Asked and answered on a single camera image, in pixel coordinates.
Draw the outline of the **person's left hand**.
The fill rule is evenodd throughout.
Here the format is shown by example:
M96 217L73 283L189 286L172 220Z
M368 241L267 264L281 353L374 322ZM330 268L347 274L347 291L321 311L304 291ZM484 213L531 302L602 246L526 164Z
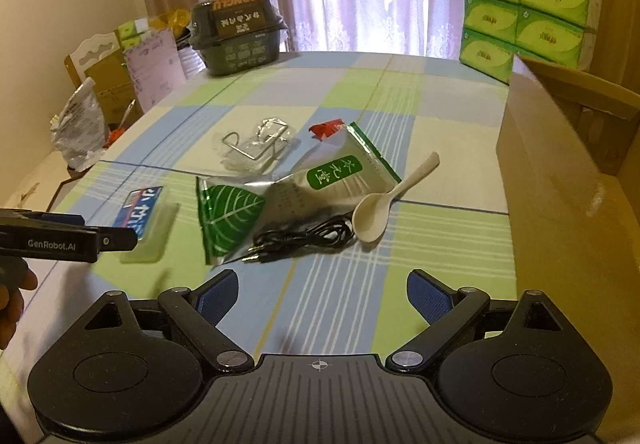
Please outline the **person's left hand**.
M25 260L15 256L2 256L1 268L11 273L19 272L23 274L21 283L14 290L10 291L5 284L1 285L0 346L2 350L5 350L13 338L17 324L24 312L22 290L35 290L38 286L38 278Z

